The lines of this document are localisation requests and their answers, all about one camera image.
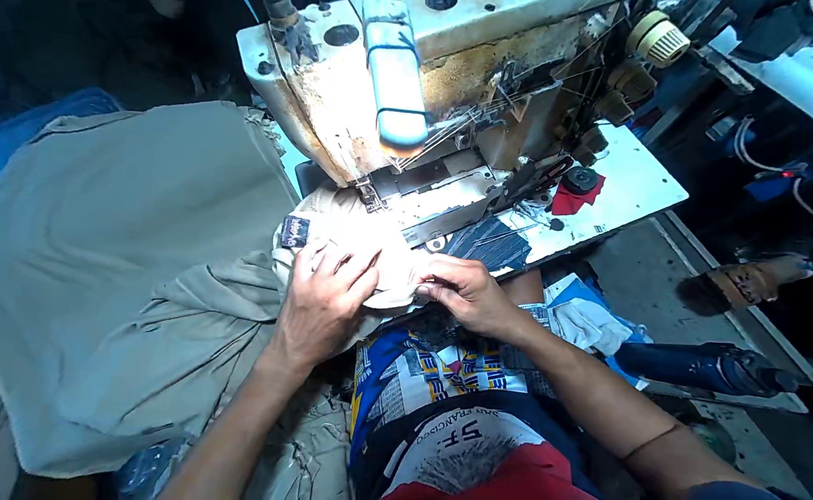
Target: leg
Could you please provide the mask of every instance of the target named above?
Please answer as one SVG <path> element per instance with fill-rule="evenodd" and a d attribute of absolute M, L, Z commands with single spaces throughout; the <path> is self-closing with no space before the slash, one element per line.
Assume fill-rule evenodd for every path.
<path fill-rule="evenodd" d="M 502 281 L 499 286 L 515 305 L 544 301 L 543 275 L 539 268 L 532 268 Z"/>

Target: hand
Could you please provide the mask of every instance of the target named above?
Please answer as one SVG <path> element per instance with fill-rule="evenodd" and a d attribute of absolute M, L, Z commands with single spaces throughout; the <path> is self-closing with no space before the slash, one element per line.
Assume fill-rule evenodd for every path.
<path fill-rule="evenodd" d="M 360 304 L 379 283 L 379 270 L 373 267 L 379 252 L 350 253 L 325 242 L 305 245 L 295 256 L 277 330 L 261 358 L 273 356 L 279 368 L 307 376 L 333 356 L 352 334 Z M 314 271 L 317 257 L 322 258 Z"/>
<path fill-rule="evenodd" d="M 434 254 L 419 270 L 425 281 L 416 292 L 446 306 L 468 330 L 513 343 L 520 326 L 533 317 L 509 300 L 484 264 Z"/>

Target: forearm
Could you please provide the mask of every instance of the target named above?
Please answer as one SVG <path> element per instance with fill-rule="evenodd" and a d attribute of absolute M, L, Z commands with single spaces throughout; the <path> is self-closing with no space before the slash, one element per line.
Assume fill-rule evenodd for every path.
<path fill-rule="evenodd" d="M 160 498 L 240 498 L 271 426 L 304 383 L 308 371 L 274 362 L 270 349 L 222 415 L 201 437 Z"/>
<path fill-rule="evenodd" d="M 677 498 L 712 481 L 758 486 L 598 359 L 535 321 L 518 322 L 517 331 L 515 345 L 543 371 L 578 425 L 649 490 Z"/>
<path fill-rule="evenodd" d="M 619 458 L 679 425 L 607 365 L 539 326 L 514 325 L 513 344 L 551 383 L 579 426 Z"/>

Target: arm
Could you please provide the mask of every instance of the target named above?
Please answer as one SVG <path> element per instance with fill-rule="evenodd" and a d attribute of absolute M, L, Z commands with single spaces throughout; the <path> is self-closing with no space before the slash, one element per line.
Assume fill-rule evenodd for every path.
<path fill-rule="evenodd" d="M 469 330 L 512 344 L 545 373 L 558 400 L 646 488 L 680 497 L 712 481 L 757 484 L 734 471 L 598 359 L 541 327 L 515 306 L 483 264 L 436 255 L 418 292 L 440 301 Z"/>
<path fill-rule="evenodd" d="M 295 257 L 287 300 L 268 346 L 237 395 L 161 500 L 239 498 L 264 447 L 270 427 L 318 363 L 348 340 L 360 304 L 379 281 L 372 267 L 378 249 L 354 254 L 326 250 L 317 270 L 311 262 L 323 244 L 309 244 Z"/>

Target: sewing machine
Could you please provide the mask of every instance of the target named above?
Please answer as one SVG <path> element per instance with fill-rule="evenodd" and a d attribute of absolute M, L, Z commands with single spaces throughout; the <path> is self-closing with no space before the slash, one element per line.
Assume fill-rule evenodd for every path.
<path fill-rule="evenodd" d="M 291 142 L 422 244 L 551 187 L 607 147 L 689 40 L 608 0 L 340 0 L 238 33 Z"/>

